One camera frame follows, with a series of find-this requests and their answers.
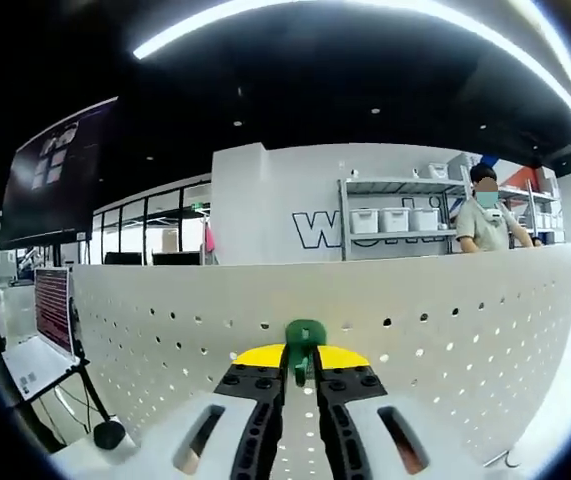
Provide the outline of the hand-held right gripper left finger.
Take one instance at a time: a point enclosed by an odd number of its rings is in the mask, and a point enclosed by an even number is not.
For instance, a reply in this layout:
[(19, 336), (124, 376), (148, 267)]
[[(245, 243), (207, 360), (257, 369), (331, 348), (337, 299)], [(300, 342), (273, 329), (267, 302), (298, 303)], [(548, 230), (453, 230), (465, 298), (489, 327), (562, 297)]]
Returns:
[(267, 479), (282, 435), (285, 346), (236, 358), (214, 391), (183, 403), (143, 437), (131, 479)]

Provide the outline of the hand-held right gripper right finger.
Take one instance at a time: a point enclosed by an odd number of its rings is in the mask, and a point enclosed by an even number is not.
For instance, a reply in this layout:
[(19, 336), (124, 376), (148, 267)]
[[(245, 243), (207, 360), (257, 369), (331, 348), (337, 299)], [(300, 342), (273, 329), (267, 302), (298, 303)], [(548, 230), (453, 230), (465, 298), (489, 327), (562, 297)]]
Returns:
[(483, 468), (420, 404), (386, 389), (369, 361), (313, 351), (320, 436), (335, 479), (481, 479)]

